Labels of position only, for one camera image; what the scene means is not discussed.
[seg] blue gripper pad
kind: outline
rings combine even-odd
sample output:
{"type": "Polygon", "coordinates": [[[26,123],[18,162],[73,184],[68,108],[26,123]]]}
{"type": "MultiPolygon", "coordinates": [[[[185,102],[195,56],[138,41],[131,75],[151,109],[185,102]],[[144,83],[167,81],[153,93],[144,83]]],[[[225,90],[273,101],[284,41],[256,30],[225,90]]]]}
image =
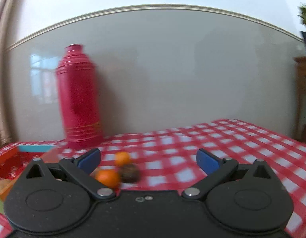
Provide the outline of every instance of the blue gripper pad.
{"type": "Polygon", "coordinates": [[[211,174],[220,167],[220,159],[215,155],[211,155],[204,149],[199,149],[196,154],[197,165],[207,174],[211,174]]]}
{"type": "Polygon", "coordinates": [[[87,174],[91,174],[95,168],[100,164],[101,154],[99,149],[91,149],[84,155],[78,157],[77,159],[77,167],[86,172],[87,174]]]}

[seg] wooden furniture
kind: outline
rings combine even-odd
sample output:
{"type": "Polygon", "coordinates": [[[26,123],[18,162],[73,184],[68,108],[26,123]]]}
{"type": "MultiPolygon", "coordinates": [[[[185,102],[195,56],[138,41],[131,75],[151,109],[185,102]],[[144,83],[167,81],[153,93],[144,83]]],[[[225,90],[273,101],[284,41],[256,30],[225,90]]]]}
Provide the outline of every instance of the wooden furniture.
{"type": "Polygon", "coordinates": [[[296,108],[296,120],[295,120],[295,133],[294,138],[299,139],[298,136],[298,126],[302,110],[302,98],[306,94],[306,56],[295,57],[294,60],[297,62],[296,65],[296,98],[297,98],[297,108],[296,108]]]}

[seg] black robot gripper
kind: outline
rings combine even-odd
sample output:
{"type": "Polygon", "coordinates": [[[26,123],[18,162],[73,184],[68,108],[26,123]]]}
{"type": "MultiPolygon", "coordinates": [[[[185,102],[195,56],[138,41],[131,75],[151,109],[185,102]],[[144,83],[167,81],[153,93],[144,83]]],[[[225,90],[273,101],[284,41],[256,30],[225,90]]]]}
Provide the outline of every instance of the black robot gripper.
{"type": "Polygon", "coordinates": [[[89,174],[100,151],[48,164],[33,159],[4,202],[10,238],[290,237],[293,202],[263,160],[239,164],[199,149],[207,177],[181,194],[115,192],[89,174]]]}

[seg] tangerine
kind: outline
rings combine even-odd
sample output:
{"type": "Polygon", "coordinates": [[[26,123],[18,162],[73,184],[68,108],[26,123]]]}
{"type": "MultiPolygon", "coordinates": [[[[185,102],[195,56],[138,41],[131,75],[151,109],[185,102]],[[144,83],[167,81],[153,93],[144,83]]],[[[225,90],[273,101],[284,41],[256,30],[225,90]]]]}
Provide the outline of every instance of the tangerine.
{"type": "Polygon", "coordinates": [[[116,166],[123,166],[132,163],[131,157],[128,152],[122,151],[115,154],[115,164],[116,166]]]}
{"type": "Polygon", "coordinates": [[[113,169],[99,170],[95,175],[95,179],[111,189],[118,188],[121,182],[119,174],[113,169]]]}

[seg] open box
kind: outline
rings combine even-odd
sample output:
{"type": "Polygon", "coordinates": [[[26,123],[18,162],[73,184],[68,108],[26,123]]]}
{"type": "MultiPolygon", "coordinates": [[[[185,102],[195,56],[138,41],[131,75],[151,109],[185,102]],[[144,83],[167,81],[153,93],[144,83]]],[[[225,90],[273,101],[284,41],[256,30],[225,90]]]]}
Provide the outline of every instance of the open box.
{"type": "Polygon", "coordinates": [[[0,213],[4,214],[3,202],[18,176],[34,157],[40,157],[50,151],[53,145],[19,145],[0,150],[0,180],[10,179],[9,183],[0,192],[0,213]]]}

